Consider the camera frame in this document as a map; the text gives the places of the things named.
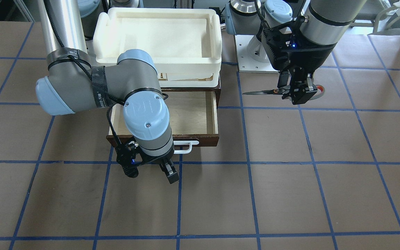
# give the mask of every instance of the white plastic tray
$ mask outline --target white plastic tray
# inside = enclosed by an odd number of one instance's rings
[[[213,10],[111,8],[98,18],[93,46],[102,64],[128,49],[148,52],[162,87],[218,84],[222,38]]]

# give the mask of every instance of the light blue joint cap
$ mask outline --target light blue joint cap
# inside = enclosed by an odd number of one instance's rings
[[[75,114],[55,91],[47,76],[36,81],[35,91],[41,107],[49,115]]]
[[[283,0],[266,0],[266,12],[277,22],[284,24],[292,19],[292,9]]]
[[[159,138],[169,126],[169,110],[153,91],[140,91],[127,98],[123,109],[127,129],[138,139]]]
[[[151,65],[155,69],[156,73],[158,72],[157,68],[155,68],[152,57],[144,50],[141,50],[141,49],[126,50],[126,52],[124,52],[123,54],[121,54],[118,57],[117,64],[119,64],[121,61],[126,60],[126,59],[135,59],[135,60],[145,62],[145,63]]]
[[[94,12],[101,0],[78,0],[78,8],[80,9],[80,16],[84,18]]]
[[[226,33],[230,35],[237,35],[235,32],[234,22],[232,21],[231,9],[229,3],[225,5],[225,23],[226,23]]]

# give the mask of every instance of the drawer handle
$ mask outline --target drawer handle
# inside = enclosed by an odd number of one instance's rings
[[[174,146],[189,146],[189,149],[175,150],[174,154],[186,154],[192,151],[192,145],[198,145],[198,141],[174,141]]]

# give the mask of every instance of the open drawer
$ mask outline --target open drawer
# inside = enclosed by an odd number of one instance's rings
[[[198,147],[215,147],[219,141],[216,94],[206,92],[169,92],[165,100],[169,108],[174,141],[198,141]],[[112,125],[122,142],[132,137],[123,118],[123,106],[115,105]],[[116,146],[112,131],[106,136]]]

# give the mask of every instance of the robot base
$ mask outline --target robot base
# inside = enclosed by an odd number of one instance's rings
[[[271,63],[262,63],[254,60],[248,52],[249,41],[253,35],[235,35],[235,47],[237,52],[237,61],[239,63],[239,71],[244,73],[271,73],[278,74],[273,69]]]

